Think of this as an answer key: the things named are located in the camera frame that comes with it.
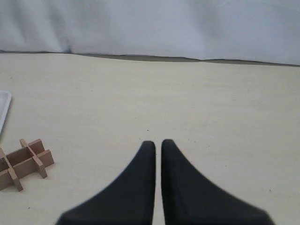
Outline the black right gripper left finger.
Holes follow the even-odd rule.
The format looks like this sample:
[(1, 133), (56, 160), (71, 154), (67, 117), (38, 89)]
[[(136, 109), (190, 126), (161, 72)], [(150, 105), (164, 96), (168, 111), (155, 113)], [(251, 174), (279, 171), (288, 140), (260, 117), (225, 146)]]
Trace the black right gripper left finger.
[(156, 188), (156, 147), (142, 142), (124, 171), (104, 190), (64, 212), (58, 225), (151, 225)]

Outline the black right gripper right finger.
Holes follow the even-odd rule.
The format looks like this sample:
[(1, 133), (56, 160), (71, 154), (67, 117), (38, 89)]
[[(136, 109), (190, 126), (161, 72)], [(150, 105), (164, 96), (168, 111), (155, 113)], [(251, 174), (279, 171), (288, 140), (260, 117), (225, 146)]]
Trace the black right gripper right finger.
[(167, 225), (272, 225), (267, 212), (202, 175), (175, 142), (161, 145), (161, 191)]

